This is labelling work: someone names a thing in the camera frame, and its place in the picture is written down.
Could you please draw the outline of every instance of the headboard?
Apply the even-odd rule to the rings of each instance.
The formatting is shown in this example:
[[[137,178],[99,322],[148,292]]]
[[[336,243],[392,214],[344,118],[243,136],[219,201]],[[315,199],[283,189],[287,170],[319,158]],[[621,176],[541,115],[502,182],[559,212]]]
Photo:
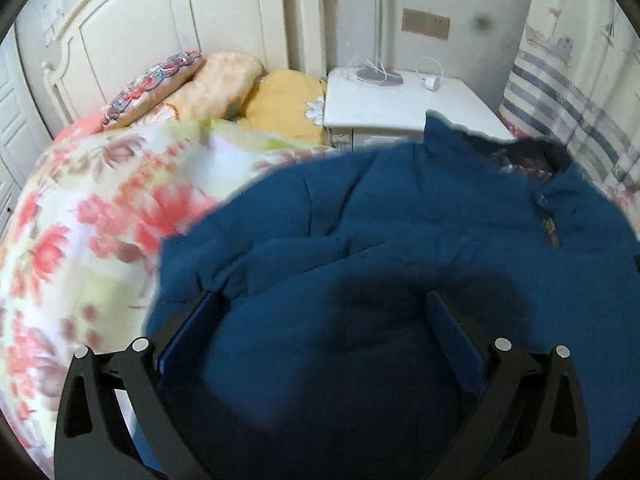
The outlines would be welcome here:
[[[322,0],[300,0],[300,15],[305,71],[326,76]],[[284,0],[83,0],[56,40],[60,66],[42,67],[64,124],[182,50],[234,50],[256,56],[267,70],[289,67]]]

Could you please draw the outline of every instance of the white nightstand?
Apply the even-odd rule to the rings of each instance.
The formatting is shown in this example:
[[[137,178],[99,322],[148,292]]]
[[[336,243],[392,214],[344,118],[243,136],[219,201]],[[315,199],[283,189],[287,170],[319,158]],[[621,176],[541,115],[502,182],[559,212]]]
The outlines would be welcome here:
[[[488,137],[513,139],[498,117],[458,79],[443,78],[440,88],[432,92],[420,84],[415,72],[400,71],[403,85],[373,87],[357,81],[355,70],[336,68],[329,74],[324,127],[334,146],[421,142],[428,110]]]

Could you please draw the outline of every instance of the gray wall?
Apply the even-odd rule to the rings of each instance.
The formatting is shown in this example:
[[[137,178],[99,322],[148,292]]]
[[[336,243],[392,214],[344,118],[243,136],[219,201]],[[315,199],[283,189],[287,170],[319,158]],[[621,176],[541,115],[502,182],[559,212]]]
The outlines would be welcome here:
[[[44,45],[40,15],[43,5],[50,1],[30,0],[16,26],[27,80],[44,121],[52,133],[56,133],[62,124],[44,89],[41,67],[45,60],[55,66],[60,59],[57,45]],[[66,13],[79,1],[63,0]],[[324,0],[330,68],[357,64],[372,56],[373,1]],[[412,70],[418,57],[435,57],[444,65],[446,75],[465,81],[495,110],[520,43],[529,3],[530,0],[385,0],[385,65]],[[449,40],[402,32],[403,7],[450,17]],[[287,7],[291,31],[299,25],[296,14],[294,4]],[[294,68],[299,68],[300,45],[295,38],[290,41],[290,52]]]

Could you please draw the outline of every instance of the blue jacket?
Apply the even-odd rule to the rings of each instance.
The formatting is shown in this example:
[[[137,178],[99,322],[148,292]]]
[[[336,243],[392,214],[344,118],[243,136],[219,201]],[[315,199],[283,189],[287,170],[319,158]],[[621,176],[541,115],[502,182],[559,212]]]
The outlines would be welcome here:
[[[430,118],[423,145],[281,170],[166,241],[147,331],[203,289],[228,301],[168,399],[221,478],[418,478],[466,415],[422,311],[438,288],[491,336],[570,348],[595,475],[640,415],[638,253],[577,168],[503,174]]]

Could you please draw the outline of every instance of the outlet plate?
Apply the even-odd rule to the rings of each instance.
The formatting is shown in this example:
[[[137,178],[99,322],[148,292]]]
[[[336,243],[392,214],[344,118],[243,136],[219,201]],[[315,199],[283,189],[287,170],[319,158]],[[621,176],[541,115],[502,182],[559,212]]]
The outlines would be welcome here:
[[[416,9],[402,10],[402,30],[405,32],[415,32],[440,40],[448,40],[450,27],[451,20],[446,16]]]

